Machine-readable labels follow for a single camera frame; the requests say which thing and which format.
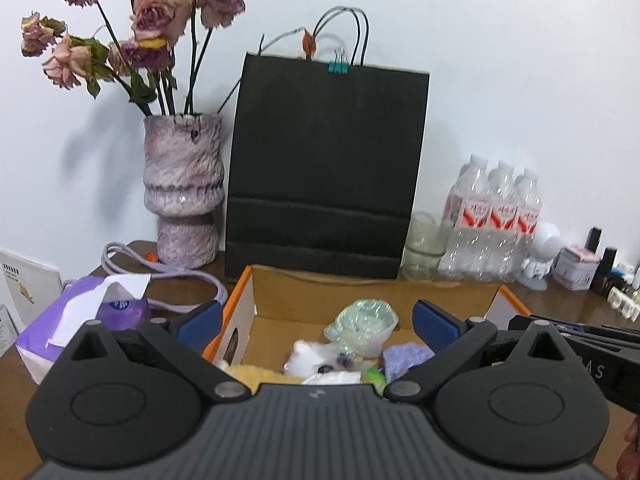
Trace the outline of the small tin box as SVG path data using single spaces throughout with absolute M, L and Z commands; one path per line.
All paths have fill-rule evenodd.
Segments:
M 589 249 L 565 246 L 556 257 L 551 275 L 560 285 L 572 292 L 590 289 L 600 258 Z

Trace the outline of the teal binder clip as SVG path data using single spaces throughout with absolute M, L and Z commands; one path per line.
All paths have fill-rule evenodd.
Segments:
M 328 72 L 330 74 L 346 75 L 349 71 L 349 59 L 344 49 L 334 51 L 334 60 L 329 62 Z

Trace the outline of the left water bottle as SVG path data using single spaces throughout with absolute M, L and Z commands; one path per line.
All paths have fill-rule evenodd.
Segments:
M 448 194 L 442 214 L 446 248 L 438 272 L 450 280 L 478 280 L 488 247 L 491 189 L 487 160 L 472 155 Z

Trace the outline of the purple cloth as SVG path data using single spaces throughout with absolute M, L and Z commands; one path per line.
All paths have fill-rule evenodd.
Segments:
M 382 364 L 386 382 L 394 382 L 404 376 L 411 367 L 419 366 L 435 355 L 425 344 L 407 342 L 395 344 L 383 350 Z

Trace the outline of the right water bottle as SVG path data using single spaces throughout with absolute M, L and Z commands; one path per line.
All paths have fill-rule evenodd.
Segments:
M 518 214 L 516 215 L 518 244 L 514 257 L 516 263 L 521 264 L 527 256 L 529 245 L 535 235 L 541 211 L 538 174 L 534 170 L 525 168 L 521 177 L 516 180 L 516 190 L 518 191 Z

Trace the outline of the black paper bag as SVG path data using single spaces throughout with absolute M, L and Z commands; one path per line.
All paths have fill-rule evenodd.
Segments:
M 247 55 L 232 133 L 227 278 L 251 264 L 396 278 L 429 85 L 420 72 Z

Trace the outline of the red orange cardboard box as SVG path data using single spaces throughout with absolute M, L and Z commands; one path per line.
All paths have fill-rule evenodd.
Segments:
M 506 328 L 529 310 L 504 285 L 477 282 L 375 281 L 249 266 L 224 306 L 220 332 L 203 350 L 209 362 L 280 373 L 293 349 L 332 342 L 377 359 L 384 348 L 418 342 L 431 325 L 423 301 L 460 320 L 481 316 Z

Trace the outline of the white robot figurine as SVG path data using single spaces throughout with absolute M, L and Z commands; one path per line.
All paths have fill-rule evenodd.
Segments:
M 540 222 L 516 274 L 518 282 L 535 292 L 544 292 L 548 288 L 546 276 L 564 246 L 560 230 L 550 222 Z

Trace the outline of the black cosmetic tube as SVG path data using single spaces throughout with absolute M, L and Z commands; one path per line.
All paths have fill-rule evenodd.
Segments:
M 590 290 L 598 296 L 602 296 L 604 294 L 606 281 L 613 269 L 616 255 L 617 249 L 615 247 L 605 248 L 590 285 Z

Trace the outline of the water bottle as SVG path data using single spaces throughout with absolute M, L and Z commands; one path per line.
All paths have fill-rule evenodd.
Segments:
M 486 270 L 491 278 L 502 280 L 508 274 L 516 243 L 515 219 L 518 212 L 518 190 L 514 167 L 498 162 L 489 177 L 491 211 L 489 214 L 489 255 Z
M 488 247 L 491 189 L 487 160 L 472 155 L 448 194 L 442 214 L 446 248 L 438 272 L 450 280 L 478 280 Z
M 516 190 L 518 191 L 518 214 L 516 215 L 518 244 L 514 257 L 516 263 L 521 264 L 527 256 L 529 245 L 535 235 L 541 211 L 538 174 L 534 170 L 525 168 L 521 177 L 516 180 Z

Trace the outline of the purple ceramic vase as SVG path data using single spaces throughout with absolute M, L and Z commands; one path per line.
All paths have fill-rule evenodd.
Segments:
M 149 116 L 144 125 L 144 206 L 157 215 L 157 255 L 198 269 L 218 254 L 215 211 L 224 202 L 221 117 Z

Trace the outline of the green snack packet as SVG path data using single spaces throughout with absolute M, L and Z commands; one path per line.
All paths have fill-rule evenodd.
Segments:
M 360 382 L 371 385 L 379 396 L 382 396 L 387 386 L 385 374 L 375 367 L 369 367 L 360 374 Z

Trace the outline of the glass cup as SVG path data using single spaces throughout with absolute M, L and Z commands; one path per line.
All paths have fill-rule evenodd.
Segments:
M 409 223 L 402 256 L 402 276 L 410 281 L 438 280 L 438 267 L 446 252 L 449 234 L 449 229 L 434 214 L 415 212 Z

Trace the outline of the green bubble wrap bundle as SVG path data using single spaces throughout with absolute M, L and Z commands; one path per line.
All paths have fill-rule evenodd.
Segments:
M 326 326 L 323 335 L 351 356 L 373 359 L 380 355 L 398 321 L 388 302 L 360 299 L 341 311 Z

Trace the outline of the purple tissue pack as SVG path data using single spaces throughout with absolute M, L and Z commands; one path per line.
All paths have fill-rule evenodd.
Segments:
M 149 274 L 85 276 L 38 315 L 17 337 L 16 348 L 26 370 L 39 384 L 85 323 L 99 321 L 108 330 L 133 330 L 150 318 L 145 293 Z

